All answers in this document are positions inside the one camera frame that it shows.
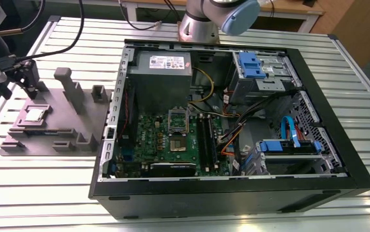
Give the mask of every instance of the motherboard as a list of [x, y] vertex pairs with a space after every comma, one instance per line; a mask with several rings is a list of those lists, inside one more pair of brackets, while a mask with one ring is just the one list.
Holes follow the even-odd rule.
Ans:
[[120, 176], [116, 177], [146, 177], [150, 169], [164, 169], [162, 173], [170, 176], [180, 174], [169, 174], [165, 169], [174, 169], [172, 172], [192, 169], [193, 176], [229, 175], [227, 157], [220, 157], [215, 149], [213, 141], [221, 134], [219, 117], [188, 116], [178, 110], [166, 115], [141, 114], [136, 145], [120, 150], [121, 163], [116, 166]]

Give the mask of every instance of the floor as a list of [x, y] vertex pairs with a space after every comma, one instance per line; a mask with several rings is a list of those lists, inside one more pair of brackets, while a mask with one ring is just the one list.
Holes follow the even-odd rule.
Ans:
[[[14, 0], [13, 2], [16, 4], [16, 8], [21, 17], [21, 24], [25, 25], [36, 14], [33, 5], [26, 0]], [[84, 11], [86, 18], [122, 20], [120, 8], [117, 7], [85, 5]], [[13, 36], [13, 40], [17, 45], [17, 49], [13, 53], [17, 56], [24, 56], [26, 54], [29, 47], [33, 41], [36, 40], [42, 26], [48, 20], [49, 15], [78, 17], [78, 8], [74, 4], [46, 2], [41, 19], [37, 22], [33, 29], [24, 35]], [[140, 21], [148, 22], [154, 22], [156, 20], [162, 19], [164, 23], [174, 23], [174, 15], [169, 14], [166, 10], [138, 9], [137, 19]], [[370, 63], [363, 68], [363, 71], [370, 79]]]

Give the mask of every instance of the gray robot arm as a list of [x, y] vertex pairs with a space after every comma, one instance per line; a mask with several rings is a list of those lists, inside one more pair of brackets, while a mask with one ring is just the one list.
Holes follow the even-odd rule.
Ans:
[[188, 0], [178, 36], [181, 41], [217, 42], [217, 27], [231, 36], [241, 34], [256, 20], [264, 0]]

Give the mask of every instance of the slotted aluminum surface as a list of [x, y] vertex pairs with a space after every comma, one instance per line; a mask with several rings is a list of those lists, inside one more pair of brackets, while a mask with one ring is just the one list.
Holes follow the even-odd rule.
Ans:
[[[30, 53], [54, 51], [70, 44], [78, 19], [49, 22]], [[176, 40], [176, 25], [136, 31], [125, 22], [88, 19], [76, 47], [65, 54], [37, 59], [48, 87], [56, 67], [73, 70], [82, 88], [113, 88], [122, 40]], [[370, 172], [370, 82], [353, 66], [341, 45], [325, 35], [249, 30], [241, 36], [220, 35], [223, 44], [297, 48]], [[0, 100], [0, 143], [24, 104], [17, 88]], [[370, 231], [370, 191], [341, 198], [303, 214], [194, 217], [116, 221], [86, 198], [92, 157], [0, 156], [0, 230], [46, 231]]]

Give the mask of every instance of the ram slot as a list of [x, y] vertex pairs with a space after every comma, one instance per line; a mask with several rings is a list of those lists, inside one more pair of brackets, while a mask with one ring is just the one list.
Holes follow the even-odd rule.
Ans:
[[212, 144], [211, 144], [213, 134], [209, 128], [211, 128], [209, 119], [198, 118], [196, 121], [198, 160], [200, 160], [200, 168], [205, 172], [209, 172], [213, 169]]
[[213, 124], [212, 124], [212, 119], [208, 118], [208, 124], [209, 124], [209, 140], [208, 143], [211, 144], [211, 152], [208, 153], [212, 157], [212, 166], [213, 168], [216, 168], [217, 166], [215, 166], [216, 162], [217, 162], [217, 157], [216, 157], [216, 140], [215, 140], [215, 135], [213, 135]]

